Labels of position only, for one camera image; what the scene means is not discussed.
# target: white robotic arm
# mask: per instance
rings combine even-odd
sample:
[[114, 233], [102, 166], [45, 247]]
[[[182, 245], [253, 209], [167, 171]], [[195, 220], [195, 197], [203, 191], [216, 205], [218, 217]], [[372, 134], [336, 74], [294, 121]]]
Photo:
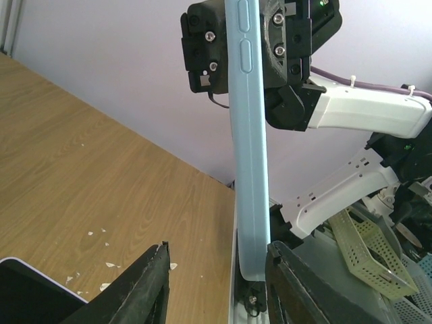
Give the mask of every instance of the white robotic arm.
[[[416, 138], [432, 118], [432, 106], [422, 97], [344, 86], [322, 76], [311, 76], [324, 86], [309, 120], [309, 128], [348, 128]], [[399, 178], [383, 157], [372, 148], [356, 156], [297, 199], [283, 206], [283, 218], [299, 238], [343, 208], [384, 187], [396, 186]]]

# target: gray surface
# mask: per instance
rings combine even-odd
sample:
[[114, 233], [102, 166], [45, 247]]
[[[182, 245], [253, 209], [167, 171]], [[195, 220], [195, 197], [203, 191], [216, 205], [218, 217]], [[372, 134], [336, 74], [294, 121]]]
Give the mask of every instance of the gray surface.
[[[342, 29], [313, 56], [340, 76], [432, 90], [425, 0], [340, 1]], [[192, 94], [180, 15], [192, 0], [26, 0], [16, 58], [186, 162], [234, 179], [230, 117]], [[217, 100], [227, 103], [226, 96]], [[267, 128], [270, 196], [286, 203], [337, 170], [368, 134]]]
[[387, 299], [353, 276], [336, 243], [321, 233], [309, 236], [296, 253], [321, 279], [383, 323], [400, 323], [387, 308]]

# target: paper piece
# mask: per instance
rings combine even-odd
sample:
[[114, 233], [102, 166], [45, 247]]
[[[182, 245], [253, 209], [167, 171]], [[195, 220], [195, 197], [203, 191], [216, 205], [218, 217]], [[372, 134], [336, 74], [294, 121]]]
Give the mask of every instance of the paper piece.
[[100, 291], [104, 291], [105, 289], [107, 289], [107, 287], [111, 285], [110, 283], [102, 283], [101, 287], [99, 287]]
[[117, 268], [121, 268], [121, 265], [115, 265], [114, 263], [110, 263], [110, 262], [105, 262], [105, 264], [107, 265], [108, 268], [112, 268], [112, 267], [117, 267]]

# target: metal screw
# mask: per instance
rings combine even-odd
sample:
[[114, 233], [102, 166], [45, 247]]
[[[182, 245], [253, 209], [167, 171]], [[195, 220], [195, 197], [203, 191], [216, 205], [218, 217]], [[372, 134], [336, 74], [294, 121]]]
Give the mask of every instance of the metal screw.
[[205, 33], [205, 40], [207, 42], [211, 43], [211, 42], [213, 42], [215, 40], [215, 38], [216, 38], [216, 35], [215, 35], [214, 32], [206, 32]]
[[275, 14], [275, 15], [273, 16], [273, 22], [274, 22], [276, 25], [281, 25], [281, 24], [284, 22], [284, 20], [285, 20], [285, 17], [284, 17], [284, 15], [281, 14], [281, 13], [277, 13], [277, 14]]
[[283, 54], [285, 54], [285, 48], [282, 46], [278, 46], [275, 48], [275, 54], [277, 56], [282, 56]]
[[210, 71], [214, 72], [217, 69], [217, 63], [216, 62], [211, 62], [210, 63]]
[[257, 303], [257, 297], [255, 297], [255, 296], [250, 296], [250, 297], [249, 297], [249, 303], [250, 303], [251, 305], [255, 305], [255, 304]]

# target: wooden table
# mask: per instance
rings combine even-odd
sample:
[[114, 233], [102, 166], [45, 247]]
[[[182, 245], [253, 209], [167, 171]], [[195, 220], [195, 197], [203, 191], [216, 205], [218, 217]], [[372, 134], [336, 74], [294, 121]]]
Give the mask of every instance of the wooden table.
[[227, 323], [233, 214], [223, 184], [0, 55], [0, 259], [91, 300], [167, 240], [167, 322]]

